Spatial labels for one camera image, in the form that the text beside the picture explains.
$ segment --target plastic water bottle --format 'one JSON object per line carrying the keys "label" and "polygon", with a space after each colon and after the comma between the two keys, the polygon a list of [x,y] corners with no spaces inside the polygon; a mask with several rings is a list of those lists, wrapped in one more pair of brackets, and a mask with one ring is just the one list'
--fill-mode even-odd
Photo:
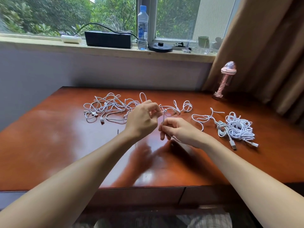
{"label": "plastic water bottle", "polygon": [[138,49],[145,50],[148,47],[148,21],[149,16],[146,13],[147,7],[140,6],[140,13],[138,14]]}

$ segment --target reflective desk surface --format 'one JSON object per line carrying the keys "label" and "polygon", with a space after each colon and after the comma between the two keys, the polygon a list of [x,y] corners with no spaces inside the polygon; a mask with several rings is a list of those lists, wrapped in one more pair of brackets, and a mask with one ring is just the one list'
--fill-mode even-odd
{"label": "reflective desk surface", "polygon": [[[124,101],[125,98],[139,100],[141,91],[62,87],[0,132],[0,192],[28,191],[111,140],[117,130],[123,131],[125,124],[105,120],[101,125],[99,117],[87,121],[84,116],[84,103],[92,103],[94,96],[104,97],[109,92],[120,94]],[[209,115],[210,107],[225,115],[233,111],[252,121],[259,147],[236,142],[235,152],[280,182],[304,182],[304,133],[268,107],[256,101],[216,101],[210,94],[200,92],[144,93],[147,99],[162,105],[173,105],[176,100],[179,108],[189,100],[193,110],[178,117],[199,129],[200,125],[191,115]],[[225,115],[216,114],[215,118],[223,121]],[[212,121],[205,123],[204,132],[231,148],[228,139],[218,137]],[[124,154],[100,188],[178,189],[176,197],[179,197],[178,203],[182,203],[180,194],[185,187],[200,186],[201,190],[204,186],[225,185],[229,182],[202,150],[185,151],[166,139],[161,141],[155,130]]]}

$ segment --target window sill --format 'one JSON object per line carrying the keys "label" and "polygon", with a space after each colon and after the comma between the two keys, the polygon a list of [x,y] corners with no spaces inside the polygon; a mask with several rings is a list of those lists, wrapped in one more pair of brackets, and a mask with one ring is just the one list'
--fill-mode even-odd
{"label": "window sill", "polygon": [[9,37],[0,34],[0,49],[24,49],[34,51],[47,51],[59,53],[83,53],[96,56],[109,57],[128,57],[128,58],[148,58],[158,60],[174,60],[174,61],[193,61],[213,63],[216,54],[203,55],[195,53],[183,53],[180,50],[173,50],[170,53],[157,53],[153,51],[138,50],[136,46],[131,49],[118,49],[107,47],[93,47],[84,44],[69,44],[56,40],[48,39],[32,39]]}

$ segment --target wooden desk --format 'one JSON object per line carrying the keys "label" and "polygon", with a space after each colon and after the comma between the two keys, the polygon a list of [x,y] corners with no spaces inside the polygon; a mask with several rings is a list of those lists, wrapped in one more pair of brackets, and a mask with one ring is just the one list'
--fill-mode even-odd
{"label": "wooden desk", "polygon": [[[122,131],[124,124],[105,121],[101,125],[99,118],[88,122],[84,117],[83,104],[109,92],[120,94],[121,100],[139,100],[141,91],[63,87],[3,130],[0,192],[32,189],[111,140],[118,129]],[[266,106],[255,101],[216,101],[211,95],[198,92],[144,92],[148,99],[162,105],[173,105],[175,99],[181,108],[185,100],[190,100],[193,110],[181,117],[199,129],[200,125],[191,119],[192,114],[210,114],[210,107],[226,112],[225,115],[236,112],[253,122],[255,142],[259,144],[258,149],[253,149],[236,142],[236,153],[280,182],[294,183],[295,187],[304,182],[304,133]],[[224,120],[224,115],[215,118]],[[206,123],[204,131],[230,148],[228,140],[218,137],[213,122]],[[148,156],[141,152],[145,146],[151,147]],[[0,204],[5,199],[8,204],[10,196],[12,193],[0,193]],[[161,141],[156,130],[125,153],[89,205],[210,205],[239,201],[204,152],[192,149],[187,153],[171,142]]]}

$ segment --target blue bottle cap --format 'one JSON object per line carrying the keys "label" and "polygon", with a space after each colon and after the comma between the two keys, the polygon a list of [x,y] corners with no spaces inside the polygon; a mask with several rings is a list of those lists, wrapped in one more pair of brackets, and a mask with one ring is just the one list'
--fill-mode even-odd
{"label": "blue bottle cap", "polygon": [[145,5],[141,5],[140,6],[140,11],[141,12],[146,12],[147,11],[147,7]]}

